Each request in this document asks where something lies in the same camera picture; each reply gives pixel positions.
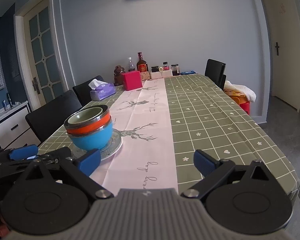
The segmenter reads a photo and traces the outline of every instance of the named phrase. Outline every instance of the brown figurine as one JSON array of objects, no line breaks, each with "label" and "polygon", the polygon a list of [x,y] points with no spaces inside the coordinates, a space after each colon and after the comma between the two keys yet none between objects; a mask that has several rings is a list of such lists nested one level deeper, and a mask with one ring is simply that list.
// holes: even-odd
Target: brown figurine
[{"label": "brown figurine", "polygon": [[115,66],[114,69],[114,85],[120,86],[123,84],[121,73],[125,73],[124,67],[121,67],[120,65]]}]

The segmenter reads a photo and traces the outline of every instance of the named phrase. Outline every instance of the stacked bowls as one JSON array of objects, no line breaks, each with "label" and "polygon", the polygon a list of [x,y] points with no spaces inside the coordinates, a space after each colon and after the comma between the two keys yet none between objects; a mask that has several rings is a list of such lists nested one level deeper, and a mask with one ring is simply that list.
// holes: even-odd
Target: stacked bowls
[{"label": "stacked bowls", "polygon": [[69,116],[64,126],[74,145],[83,150],[102,149],[112,136],[108,106],[97,105]]}]

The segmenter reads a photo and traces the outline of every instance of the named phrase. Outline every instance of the drawer handle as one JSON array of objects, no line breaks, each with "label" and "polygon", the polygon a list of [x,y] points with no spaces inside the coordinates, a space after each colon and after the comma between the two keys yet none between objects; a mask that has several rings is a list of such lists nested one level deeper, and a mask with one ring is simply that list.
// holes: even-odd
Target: drawer handle
[{"label": "drawer handle", "polygon": [[11,128],[11,131],[14,130],[15,128],[17,128],[19,125],[16,124],[14,127]]}]

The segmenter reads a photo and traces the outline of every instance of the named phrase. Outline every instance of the black chair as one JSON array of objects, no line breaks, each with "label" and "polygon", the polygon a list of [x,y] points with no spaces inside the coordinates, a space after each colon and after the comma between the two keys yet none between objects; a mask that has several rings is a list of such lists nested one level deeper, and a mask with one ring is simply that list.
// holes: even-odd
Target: black chair
[{"label": "black chair", "polygon": [[44,142],[64,121],[73,113],[82,108],[79,100],[72,90],[56,97],[44,106],[26,115],[26,121],[34,134]]},{"label": "black chair", "polygon": [[226,75],[222,75],[221,84],[220,84],[220,88],[222,90],[225,88],[226,78],[227,78]]},{"label": "black chair", "polygon": [[91,96],[90,96],[91,88],[89,87],[89,83],[94,79],[103,81],[102,76],[96,76],[95,78],[92,78],[92,79],[90,79],[80,85],[74,86],[72,88],[73,91],[75,92],[75,94],[77,95],[82,106],[85,106],[87,103],[89,103],[91,101]]},{"label": "black chair", "polygon": [[221,88],[222,76],[225,68],[225,63],[209,58],[204,75],[210,78],[218,87]]}]

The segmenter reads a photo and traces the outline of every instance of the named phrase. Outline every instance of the gray floor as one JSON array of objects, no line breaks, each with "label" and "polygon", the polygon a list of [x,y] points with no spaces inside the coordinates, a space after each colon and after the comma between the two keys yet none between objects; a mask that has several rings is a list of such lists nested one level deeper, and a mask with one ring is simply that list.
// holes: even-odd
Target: gray floor
[{"label": "gray floor", "polygon": [[[264,131],[286,155],[300,178],[300,115],[297,111],[278,98],[271,97]],[[300,240],[300,193],[286,230]]]}]

